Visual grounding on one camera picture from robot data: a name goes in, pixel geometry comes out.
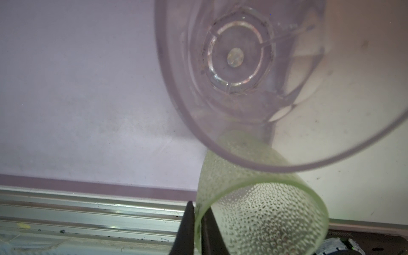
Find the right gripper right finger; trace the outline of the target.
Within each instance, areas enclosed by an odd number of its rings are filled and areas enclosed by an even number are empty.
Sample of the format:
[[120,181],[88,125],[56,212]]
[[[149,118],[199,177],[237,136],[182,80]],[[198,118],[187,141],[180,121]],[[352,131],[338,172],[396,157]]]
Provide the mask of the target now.
[[229,255],[214,214],[209,208],[201,219],[201,254]]

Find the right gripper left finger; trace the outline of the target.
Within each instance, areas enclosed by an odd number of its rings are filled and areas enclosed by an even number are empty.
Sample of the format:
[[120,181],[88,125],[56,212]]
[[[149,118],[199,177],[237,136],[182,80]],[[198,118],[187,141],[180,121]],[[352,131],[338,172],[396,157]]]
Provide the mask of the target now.
[[194,221],[194,205],[192,201],[189,201],[169,255],[194,254]]

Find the pale green textured cup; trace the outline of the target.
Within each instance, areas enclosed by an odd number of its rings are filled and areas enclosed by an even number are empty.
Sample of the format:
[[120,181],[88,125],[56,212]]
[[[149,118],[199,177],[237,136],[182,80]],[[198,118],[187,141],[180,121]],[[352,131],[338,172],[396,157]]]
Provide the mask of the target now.
[[312,255],[325,240],[328,210],[296,173],[262,172],[222,157],[271,167],[289,161],[269,141],[243,130],[208,136],[198,183],[195,247],[202,251],[203,219],[211,210],[232,255]]

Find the clear faceted glass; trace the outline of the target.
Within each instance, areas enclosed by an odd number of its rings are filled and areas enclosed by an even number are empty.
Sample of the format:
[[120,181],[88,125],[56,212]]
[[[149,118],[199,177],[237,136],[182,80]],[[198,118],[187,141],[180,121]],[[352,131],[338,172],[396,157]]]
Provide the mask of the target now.
[[407,1],[156,1],[161,73],[189,130],[262,172],[333,164],[408,117]]

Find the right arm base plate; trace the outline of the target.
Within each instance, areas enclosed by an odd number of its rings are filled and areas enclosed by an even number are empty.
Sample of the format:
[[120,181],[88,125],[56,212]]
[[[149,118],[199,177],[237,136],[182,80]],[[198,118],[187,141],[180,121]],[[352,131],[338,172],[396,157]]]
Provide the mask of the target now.
[[406,255],[408,240],[396,235],[329,230],[316,255]]

